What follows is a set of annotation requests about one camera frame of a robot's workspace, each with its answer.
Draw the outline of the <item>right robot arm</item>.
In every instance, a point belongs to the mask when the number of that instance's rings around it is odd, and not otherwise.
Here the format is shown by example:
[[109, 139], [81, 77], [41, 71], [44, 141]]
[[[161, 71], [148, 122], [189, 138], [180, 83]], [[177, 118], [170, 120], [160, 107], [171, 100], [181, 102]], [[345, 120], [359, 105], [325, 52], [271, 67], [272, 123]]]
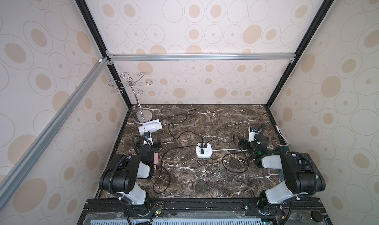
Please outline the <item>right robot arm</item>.
[[238, 140], [238, 145], [251, 153], [258, 168], [280, 170], [283, 180], [271, 189], [261, 192], [257, 207], [264, 209], [270, 204], [281, 204], [312, 197], [316, 192], [324, 191], [326, 182], [309, 154], [291, 152], [288, 146], [279, 146], [275, 150], [267, 149], [268, 138]]

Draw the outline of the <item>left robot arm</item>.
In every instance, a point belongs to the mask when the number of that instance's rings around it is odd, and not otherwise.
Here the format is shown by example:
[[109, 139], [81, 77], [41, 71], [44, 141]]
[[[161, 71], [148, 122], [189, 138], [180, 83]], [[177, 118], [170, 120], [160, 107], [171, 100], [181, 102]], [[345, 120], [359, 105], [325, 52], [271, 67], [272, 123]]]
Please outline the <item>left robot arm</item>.
[[138, 155], [114, 155], [100, 177], [101, 190], [116, 196], [126, 206], [151, 209], [149, 193], [140, 188], [137, 179], [151, 179], [158, 163], [161, 142], [140, 147]]

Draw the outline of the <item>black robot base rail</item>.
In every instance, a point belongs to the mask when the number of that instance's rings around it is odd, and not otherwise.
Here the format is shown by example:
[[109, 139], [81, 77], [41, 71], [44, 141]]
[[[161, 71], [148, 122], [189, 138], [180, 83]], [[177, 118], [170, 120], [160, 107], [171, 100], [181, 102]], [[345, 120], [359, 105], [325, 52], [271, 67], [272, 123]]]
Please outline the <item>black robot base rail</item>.
[[151, 209], [123, 205], [118, 199], [90, 199], [79, 225], [301, 225], [301, 218], [319, 211], [330, 225], [318, 198], [305, 198], [282, 205], [257, 207], [256, 198], [159, 198]]

